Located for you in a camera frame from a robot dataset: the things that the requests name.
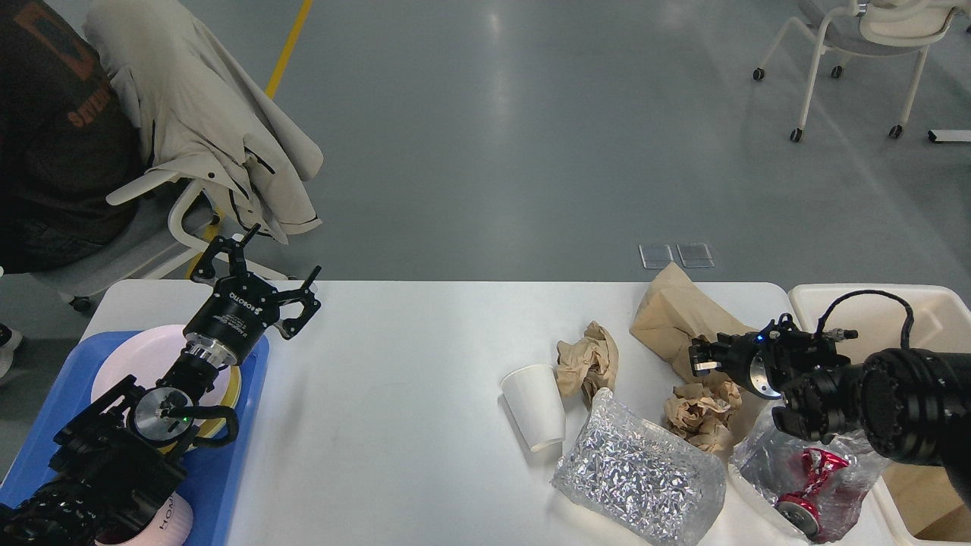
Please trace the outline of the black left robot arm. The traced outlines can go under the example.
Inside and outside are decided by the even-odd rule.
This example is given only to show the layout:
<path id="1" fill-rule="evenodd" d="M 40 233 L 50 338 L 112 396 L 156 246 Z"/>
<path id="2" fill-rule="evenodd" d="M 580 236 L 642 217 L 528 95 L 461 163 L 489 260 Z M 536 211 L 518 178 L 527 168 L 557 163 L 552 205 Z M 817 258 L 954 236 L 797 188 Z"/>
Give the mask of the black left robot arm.
<path id="1" fill-rule="evenodd" d="M 27 500 L 2 508 L 4 545 L 93 545 L 132 539 L 174 508 L 187 477 L 184 453 L 236 441 L 235 409 L 207 406 L 205 393 L 223 369 L 245 362 L 274 326 L 285 339 L 319 311 L 316 267 L 301 287 L 278 290 L 247 269 L 240 240 L 215 237 L 192 280 L 212 295 L 185 325 L 185 345 L 166 373 L 146 388 L 126 375 L 56 433 L 49 461 L 55 476 Z"/>

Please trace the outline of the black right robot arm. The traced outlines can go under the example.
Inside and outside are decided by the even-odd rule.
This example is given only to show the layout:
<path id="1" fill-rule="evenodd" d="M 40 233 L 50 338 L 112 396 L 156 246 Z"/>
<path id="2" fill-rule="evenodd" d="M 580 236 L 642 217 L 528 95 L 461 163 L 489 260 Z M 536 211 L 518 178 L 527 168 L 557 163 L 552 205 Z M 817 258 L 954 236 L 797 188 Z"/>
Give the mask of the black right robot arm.
<path id="1" fill-rule="evenodd" d="M 761 331 L 693 339 L 690 366 L 700 377 L 713 370 L 763 398 L 783 400 L 772 418 L 779 431 L 829 443 L 863 431 L 878 455 L 895 463 L 940 466 L 961 500 L 969 501 L 969 356 L 911 347 L 913 308 L 896 348 L 853 364 L 837 352 L 855 331 L 828 331 L 832 303 L 812 332 L 781 315 Z"/>

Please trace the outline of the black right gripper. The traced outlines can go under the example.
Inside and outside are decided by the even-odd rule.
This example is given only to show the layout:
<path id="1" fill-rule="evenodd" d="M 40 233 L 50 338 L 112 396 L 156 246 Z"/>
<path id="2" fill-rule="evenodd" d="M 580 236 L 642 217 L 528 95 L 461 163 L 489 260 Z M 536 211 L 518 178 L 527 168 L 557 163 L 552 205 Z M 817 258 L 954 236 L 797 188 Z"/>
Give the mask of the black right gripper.
<path id="1" fill-rule="evenodd" d="M 763 400 L 780 400 L 781 393 L 770 382 L 765 335 L 757 331 L 745 334 L 718 333 L 719 343 L 693 343 L 689 364 L 694 376 L 721 371 L 740 387 Z"/>

